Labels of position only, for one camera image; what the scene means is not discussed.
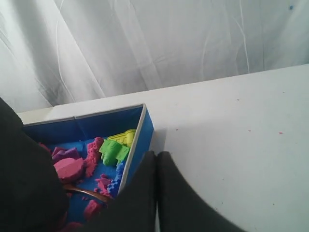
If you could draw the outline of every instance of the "blue box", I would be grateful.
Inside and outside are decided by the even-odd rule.
[[[76,147],[81,156],[85,158],[87,156],[86,144],[92,142],[95,137],[106,139],[129,129],[136,129],[136,133],[125,163],[119,190],[117,191],[119,192],[130,182],[143,153],[149,149],[154,128],[145,104],[27,124],[24,127],[24,132],[34,141],[41,142],[50,149],[56,146],[63,148]],[[101,162],[96,167],[94,175],[77,186],[93,190],[96,187],[95,179],[99,178],[102,173],[114,179],[116,170],[114,167],[104,166]],[[87,201],[82,201],[80,196],[74,194],[70,199],[67,221],[84,223],[83,212],[87,204]]]

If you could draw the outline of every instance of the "white backdrop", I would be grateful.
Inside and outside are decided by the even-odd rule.
[[[1,0],[17,112],[309,61],[308,0]]]

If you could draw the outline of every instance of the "white tabletop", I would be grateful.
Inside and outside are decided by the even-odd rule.
[[[254,232],[309,231],[309,65],[19,114],[25,123],[144,102],[193,189]]]

